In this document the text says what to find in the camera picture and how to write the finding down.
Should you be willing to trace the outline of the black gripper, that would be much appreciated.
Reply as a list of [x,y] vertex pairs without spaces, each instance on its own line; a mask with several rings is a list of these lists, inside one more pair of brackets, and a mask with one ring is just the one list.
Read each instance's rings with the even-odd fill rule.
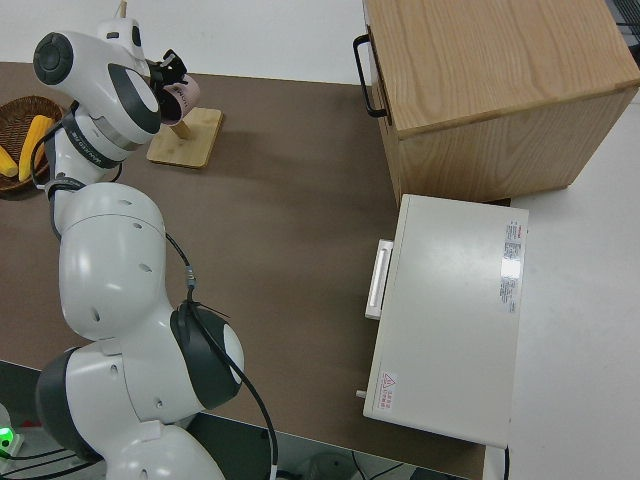
[[148,61],[150,72],[150,85],[157,100],[167,100],[169,93],[165,86],[175,83],[185,83],[186,66],[173,50],[169,49],[163,55],[161,61]]

